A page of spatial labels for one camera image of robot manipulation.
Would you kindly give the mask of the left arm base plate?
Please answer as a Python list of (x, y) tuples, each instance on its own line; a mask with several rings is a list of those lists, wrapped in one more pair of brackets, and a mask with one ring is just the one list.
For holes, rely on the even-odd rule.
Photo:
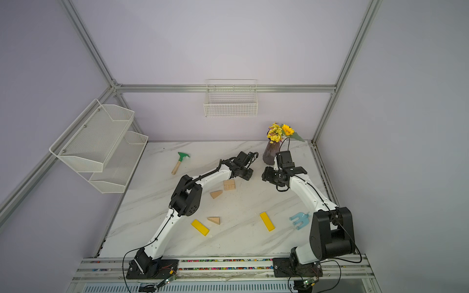
[(150, 261), (149, 266), (142, 273), (136, 261), (131, 260), (126, 278), (129, 280), (167, 279), (177, 273), (178, 265), (179, 261), (176, 259), (158, 259)]

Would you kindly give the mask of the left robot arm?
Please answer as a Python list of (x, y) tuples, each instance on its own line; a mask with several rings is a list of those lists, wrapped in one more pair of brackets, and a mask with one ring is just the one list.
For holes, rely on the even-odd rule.
[(253, 170), (250, 168), (258, 157), (257, 152), (240, 152), (238, 156), (220, 160), (218, 166), (197, 177), (185, 175), (179, 180), (169, 203), (169, 210), (165, 220), (148, 244), (134, 249), (135, 256), (128, 265), (127, 277), (156, 278), (162, 270), (162, 257), (166, 247), (178, 227), (179, 221), (189, 217), (199, 209), (202, 194), (205, 188), (240, 177), (249, 181)]

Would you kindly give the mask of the wooden triangle block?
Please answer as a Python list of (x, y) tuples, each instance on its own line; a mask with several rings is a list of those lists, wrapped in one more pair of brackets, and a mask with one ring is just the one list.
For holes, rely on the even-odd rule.
[(212, 222), (212, 223), (215, 223), (216, 225), (221, 224), (221, 218), (220, 217), (208, 217), (207, 220)]
[(210, 195), (211, 195), (212, 199), (216, 199), (216, 198), (217, 198), (218, 196), (220, 196), (222, 193), (223, 193), (222, 190), (217, 190), (217, 191), (211, 192)]

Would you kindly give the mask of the wooden rectangular block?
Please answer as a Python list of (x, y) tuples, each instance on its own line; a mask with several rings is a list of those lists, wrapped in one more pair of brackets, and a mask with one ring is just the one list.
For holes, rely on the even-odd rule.
[(236, 183), (235, 183), (235, 180), (234, 180), (234, 179), (229, 179), (229, 180), (225, 180), (225, 181), (224, 181), (224, 185), (225, 185), (225, 186), (230, 186), (230, 187), (232, 187), (232, 186), (235, 186)]
[(236, 189), (235, 184), (224, 185), (224, 190), (235, 190), (235, 189)]

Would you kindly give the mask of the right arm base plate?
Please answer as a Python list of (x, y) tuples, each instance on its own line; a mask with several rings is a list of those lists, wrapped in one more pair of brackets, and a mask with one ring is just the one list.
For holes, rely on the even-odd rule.
[(319, 262), (300, 264), (291, 258), (273, 258), (273, 270), (276, 278), (282, 277), (322, 277), (322, 267)]

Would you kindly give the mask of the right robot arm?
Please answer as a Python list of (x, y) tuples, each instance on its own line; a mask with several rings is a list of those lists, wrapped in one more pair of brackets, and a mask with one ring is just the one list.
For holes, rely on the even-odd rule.
[(347, 207), (339, 207), (312, 183), (305, 168), (296, 166), (289, 151), (276, 154), (274, 167), (266, 167), (262, 180), (294, 192), (311, 215), (308, 243), (293, 249), (293, 260), (304, 265), (359, 252), (355, 243), (353, 217)]

